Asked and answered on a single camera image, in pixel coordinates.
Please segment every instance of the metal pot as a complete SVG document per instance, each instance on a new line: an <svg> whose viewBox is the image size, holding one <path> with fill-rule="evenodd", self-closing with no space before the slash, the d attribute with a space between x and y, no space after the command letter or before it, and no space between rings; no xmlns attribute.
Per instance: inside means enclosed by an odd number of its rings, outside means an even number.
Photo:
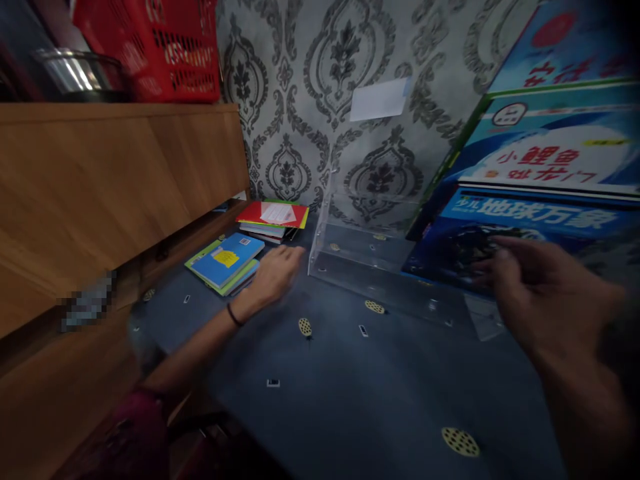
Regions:
<svg viewBox="0 0 640 480"><path fill-rule="evenodd" d="M36 50L65 101L130 101L122 64L114 58L70 49Z"/></svg>

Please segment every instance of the sleeve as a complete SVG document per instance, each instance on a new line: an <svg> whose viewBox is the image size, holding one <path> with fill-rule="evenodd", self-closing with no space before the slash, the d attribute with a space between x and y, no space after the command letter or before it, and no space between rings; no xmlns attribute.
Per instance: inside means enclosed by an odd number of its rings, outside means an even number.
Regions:
<svg viewBox="0 0 640 480"><path fill-rule="evenodd" d="M53 478L168 479L169 444L162 398L144 389L129 394Z"/></svg>

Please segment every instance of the black wristband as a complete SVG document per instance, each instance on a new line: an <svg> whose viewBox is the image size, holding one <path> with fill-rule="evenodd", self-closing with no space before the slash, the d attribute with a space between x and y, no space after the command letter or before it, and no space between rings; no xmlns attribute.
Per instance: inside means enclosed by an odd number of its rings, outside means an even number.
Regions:
<svg viewBox="0 0 640 480"><path fill-rule="evenodd" d="M242 327L244 325L244 323L238 322L238 319L235 317L235 315L231 311L231 304L230 303L227 304L227 311L229 312L229 316L231 317L231 320L233 320L233 322L238 326L238 328L240 328L240 327Z"/></svg>

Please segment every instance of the right hand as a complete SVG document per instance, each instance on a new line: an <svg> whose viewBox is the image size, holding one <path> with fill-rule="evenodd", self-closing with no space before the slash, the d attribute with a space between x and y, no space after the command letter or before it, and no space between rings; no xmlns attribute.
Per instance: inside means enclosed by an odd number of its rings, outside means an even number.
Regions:
<svg viewBox="0 0 640 480"><path fill-rule="evenodd" d="M624 300L622 287L602 280L554 243L492 237L501 249L474 268L493 284L500 314L529 352L594 355L602 328Z"/></svg>
<svg viewBox="0 0 640 480"><path fill-rule="evenodd" d="M280 245L260 260L252 284L242 290L231 304L240 322L246 322L289 290L304 254L302 247Z"/></svg>

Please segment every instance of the damask wallpaper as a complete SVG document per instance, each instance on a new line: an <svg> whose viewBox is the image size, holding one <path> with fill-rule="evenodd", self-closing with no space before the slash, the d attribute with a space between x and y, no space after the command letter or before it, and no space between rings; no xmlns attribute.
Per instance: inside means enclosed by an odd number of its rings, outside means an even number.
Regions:
<svg viewBox="0 0 640 480"><path fill-rule="evenodd" d="M224 97L240 105L251 188L402 225L537 0L218 0ZM398 117L350 123L357 87L412 76Z"/></svg>

